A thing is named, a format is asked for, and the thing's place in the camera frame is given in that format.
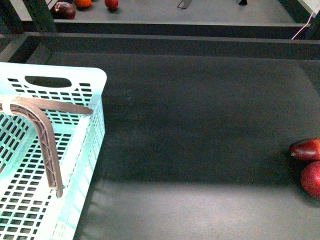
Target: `orange fruit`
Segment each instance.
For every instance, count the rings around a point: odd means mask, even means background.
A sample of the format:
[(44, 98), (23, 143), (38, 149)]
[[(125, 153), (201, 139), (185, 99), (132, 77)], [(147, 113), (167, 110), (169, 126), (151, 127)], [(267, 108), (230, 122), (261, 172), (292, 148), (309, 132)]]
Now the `orange fruit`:
[(91, 0), (74, 0), (77, 8), (88, 8), (91, 6)]

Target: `plastic basket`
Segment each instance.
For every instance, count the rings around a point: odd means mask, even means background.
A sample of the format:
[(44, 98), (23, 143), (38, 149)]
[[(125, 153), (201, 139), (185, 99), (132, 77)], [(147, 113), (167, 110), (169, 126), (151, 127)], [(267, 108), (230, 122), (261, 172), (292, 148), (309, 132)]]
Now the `plastic basket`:
[[(0, 95), (24, 95), (88, 106), (92, 115), (45, 110), (55, 135), (63, 196), (48, 187), (38, 137), (20, 116), (0, 113), (0, 239), (72, 240), (96, 165), (105, 124), (97, 68), (0, 63)], [(70, 87), (29, 84), (25, 76), (65, 78)]]

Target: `red apple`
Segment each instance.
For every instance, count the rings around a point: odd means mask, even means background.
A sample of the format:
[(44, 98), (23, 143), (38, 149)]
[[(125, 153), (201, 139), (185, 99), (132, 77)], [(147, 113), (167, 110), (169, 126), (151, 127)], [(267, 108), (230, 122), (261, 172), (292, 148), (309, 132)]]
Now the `red apple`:
[(289, 153), (304, 163), (320, 161), (320, 138), (296, 141), (289, 147)]
[(119, 5), (119, 0), (104, 0), (104, 4), (110, 10), (116, 10)]
[(304, 190), (315, 198), (320, 198), (320, 161), (310, 163), (301, 173)]

